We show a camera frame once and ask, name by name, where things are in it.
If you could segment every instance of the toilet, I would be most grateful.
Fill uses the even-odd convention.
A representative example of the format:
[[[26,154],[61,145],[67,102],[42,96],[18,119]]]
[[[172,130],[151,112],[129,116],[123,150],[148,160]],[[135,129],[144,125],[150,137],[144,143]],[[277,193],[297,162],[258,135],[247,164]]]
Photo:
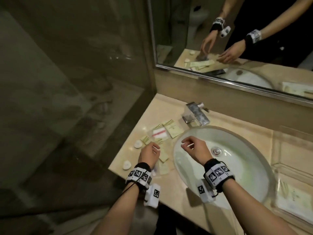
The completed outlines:
[[[209,11],[201,6],[192,7],[189,15],[187,43],[193,42],[198,27],[208,18]]]

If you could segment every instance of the mirror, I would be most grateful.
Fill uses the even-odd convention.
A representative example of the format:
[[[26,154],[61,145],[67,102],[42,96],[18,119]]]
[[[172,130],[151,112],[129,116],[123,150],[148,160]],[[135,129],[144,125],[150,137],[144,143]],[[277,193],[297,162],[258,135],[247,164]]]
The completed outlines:
[[[156,65],[310,102],[312,3],[148,0]]]

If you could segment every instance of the white sink basin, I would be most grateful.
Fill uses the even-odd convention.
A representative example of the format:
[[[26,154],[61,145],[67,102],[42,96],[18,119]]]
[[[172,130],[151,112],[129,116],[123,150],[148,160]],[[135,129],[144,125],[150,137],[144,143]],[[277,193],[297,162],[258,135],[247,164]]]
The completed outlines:
[[[215,126],[195,127],[186,131],[174,147],[174,161],[184,183],[199,196],[196,181],[203,178],[204,168],[181,148],[181,141],[188,136],[204,140],[211,151],[218,147],[222,153],[212,156],[223,161],[235,174],[236,181],[254,198],[263,202],[272,188],[274,175],[263,155],[246,139]],[[231,209],[223,193],[216,197],[216,206]]]

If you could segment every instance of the mirror frame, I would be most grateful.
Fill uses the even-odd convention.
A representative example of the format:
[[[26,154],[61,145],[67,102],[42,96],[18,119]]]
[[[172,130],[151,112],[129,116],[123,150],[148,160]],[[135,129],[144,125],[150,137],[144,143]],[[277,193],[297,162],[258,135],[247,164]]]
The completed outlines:
[[[250,84],[240,83],[237,81],[227,80],[215,76],[207,76],[201,73],[189,71],[182,68],[176,68],[176,67],[170,67],[166,65],[159,64],[157,62],[157,52],[156,52],[156,43],[155,43],[155,37],[154,37],[154,29],[153,29],[153,16],[152,16],[152,7],[151,7],[151,0],[147,0],[148,5],[148,14],[149,14],[149,25],[150,25],[150,32],[151,32],[151,41],[152,41],[152,47],[153,47],[153,58],[154,58],[154,65],[157,69],[163,70],[163,71],[175,71],[178,73],[183,74],[189,74],[199,77],[198,80],[205,80],[210,83],[246,91],[249,93],[254,93],[257,95],[262,95],[274,99],[278,99],[285,102],[294,103],[297,105],[307,106],[313,108],[313,100],[308,99],[306,97],[297,96],[293,94],[289,94],[286,92],[278,91],[278,90],[272,90],[267,89],[259,86],[254,86]]]

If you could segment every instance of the sink drain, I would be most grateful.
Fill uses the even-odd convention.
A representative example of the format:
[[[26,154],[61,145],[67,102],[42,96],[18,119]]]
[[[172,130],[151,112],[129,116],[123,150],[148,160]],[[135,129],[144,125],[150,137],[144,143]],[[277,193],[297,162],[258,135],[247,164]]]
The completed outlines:
[[[222,150],[219,147],[213,147],[213,148],[211,148],[211,152],[213,155],[217,156],[217,155],[221,154]]]

